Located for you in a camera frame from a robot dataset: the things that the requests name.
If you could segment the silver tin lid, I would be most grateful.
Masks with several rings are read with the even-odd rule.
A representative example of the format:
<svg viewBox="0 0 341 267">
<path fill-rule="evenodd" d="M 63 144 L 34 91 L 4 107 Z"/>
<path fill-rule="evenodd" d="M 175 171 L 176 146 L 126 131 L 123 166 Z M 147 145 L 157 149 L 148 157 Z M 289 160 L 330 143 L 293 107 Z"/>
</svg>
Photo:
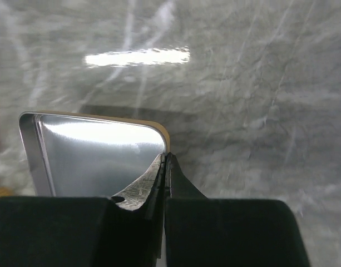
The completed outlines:
<svg viewBox="0 0 341 267">
<path fill-rule="evenodd" d="M 37 111 L 18 124 L 37 196 L 112 196 L 170 149 L 152 121 Z"/>
</svg>

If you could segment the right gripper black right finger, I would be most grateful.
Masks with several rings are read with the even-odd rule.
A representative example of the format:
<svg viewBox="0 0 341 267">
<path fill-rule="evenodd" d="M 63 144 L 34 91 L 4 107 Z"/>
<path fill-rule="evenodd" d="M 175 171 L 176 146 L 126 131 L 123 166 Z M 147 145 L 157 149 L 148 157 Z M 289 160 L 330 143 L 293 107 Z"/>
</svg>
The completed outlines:
<svg viewBox="0 0 341 267">
<path fill-rule="evenodd" d="M 275 199 L 210 199 L 175 155 L 165 171 L 168 266 L 309 266 L 298 223 Z"/>
</svg>

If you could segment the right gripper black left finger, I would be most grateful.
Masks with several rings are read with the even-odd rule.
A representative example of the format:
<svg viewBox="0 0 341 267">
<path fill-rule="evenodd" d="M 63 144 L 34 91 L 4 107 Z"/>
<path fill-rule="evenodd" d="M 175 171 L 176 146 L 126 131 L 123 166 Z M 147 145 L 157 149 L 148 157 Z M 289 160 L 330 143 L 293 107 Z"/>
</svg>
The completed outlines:
<svg viewBox="0 0 341 267">
<path fill-rule="evenodd" d="M 0 266 L 155 266 L 164 157 L 111 197 L 0 197 Z"/>
</svg>

